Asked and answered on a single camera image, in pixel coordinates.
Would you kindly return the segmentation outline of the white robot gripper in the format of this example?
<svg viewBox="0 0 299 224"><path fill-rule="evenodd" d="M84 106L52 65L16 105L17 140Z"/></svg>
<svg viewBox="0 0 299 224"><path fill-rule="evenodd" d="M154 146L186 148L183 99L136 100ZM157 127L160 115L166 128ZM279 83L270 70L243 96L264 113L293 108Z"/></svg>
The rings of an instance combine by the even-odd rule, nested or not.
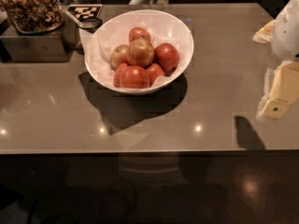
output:
<svg viewBox="0 0 299 224"><path fill-rule="evenodd" d="M299 60L299 0L290 0L275 20L268 22L252 38L267 44L282 60ZM264 75L263 97L256 118L280 119L299 98L299 62L283 61Z"/></svg>

